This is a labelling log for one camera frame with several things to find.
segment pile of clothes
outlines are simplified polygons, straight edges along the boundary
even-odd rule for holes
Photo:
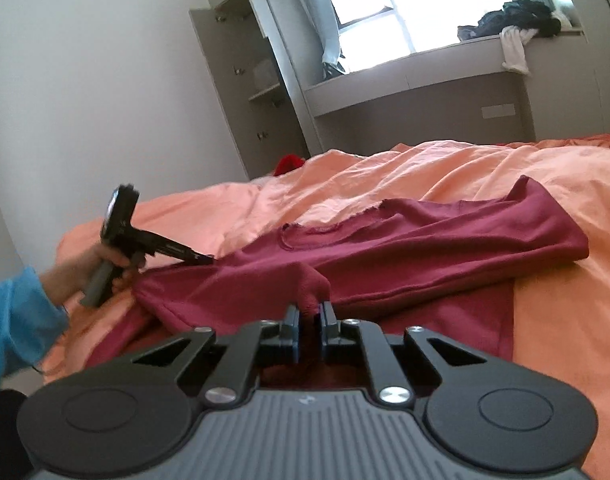
[[[463,25],[458,28],[461,41],[500,35],[505,61],[502,67],[509,72],[530,75],[523,48],[531,38],[552,38],[571,23],[564,14],[554,11],[542,2],[514,0],[507,2],[501,10],[493,10],[480,18],[478,25]]]
[[[552,17],[552,10],[542,2],[514,0],[507,2],[501,10],[492,10],[480,18],[478,25],[461,25],[458,28],[460,41],[484,38],[500,34],[505,27],[524,30],[535,28],[541,38],[551,38],[561,29],[559,18]]]

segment bed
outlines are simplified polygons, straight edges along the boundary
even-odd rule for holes
[[[142,203],[134,225],[217,257],[286,222],[341,221],[384,198],[486,200],[531,176],[588,235],[590,256],[514,285],[514,361],[572,384],[594,403],[598,437],[584,469],[610,480],[610,138],[549,146],[474,146],[449,140],[402,144],[363,157],[335,150],[300,169],[247,184],[220,184]],[[100,219],[69,232],[61,260],[98,238]],[[171,263],[156,256],[149,267]],[[71,328],[44,363],[51,381],[82,369],[132,304],[129,291],[99,310],[66,305]]]

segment white towel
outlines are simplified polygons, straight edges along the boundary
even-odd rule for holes
[[[530,69],[525,60],[525,49],[523,45],[529,43],[531,38],[538,32],[537,28],[518,28],[515,25],[505,27],[501,32],[502,53],[505,62],[502,67],[510,72],[530,75]]]

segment maroon fabric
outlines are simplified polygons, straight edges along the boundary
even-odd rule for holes
[[[88,365],[138,339],[195,326],[231,334],[253,320],[280,319],[290,303],[301,311],[307,342],[325,300],[339,319],[373,320],[388,333],[423,325],[510,359],[513,278],[587,256],[582,230],[526,176],[495,200],[384,200],[332,226],[285,225],[213,266],[147,272],[134,287],[137,305]],[[279,369],[266,378],[329,385],[326,372],[308,373]]]

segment circular pad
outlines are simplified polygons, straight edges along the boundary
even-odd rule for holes
[[[520,406],[520,410],[508,410],[508,406]],[[545,397],[518,388],[489,392],[479,400],[478,408],[485,420],[509,431],[537,430],[554,414]]]
[[[112,431],[136,415],[138,402],[121,390],[93,390],[68,400],[63,409],[65,420],[81,431]]]
[[[117,478],[165,459],[191,422],[175,384],[54,383],[26,400],[17,427],[33,462],[68,477]]]
[[[509,388],[489,376],[477,379],[443,383],[427,402],[427,427],[447,451],[509,474],[582,462],[596,435],[597,417],[578,390],[542,376]]]

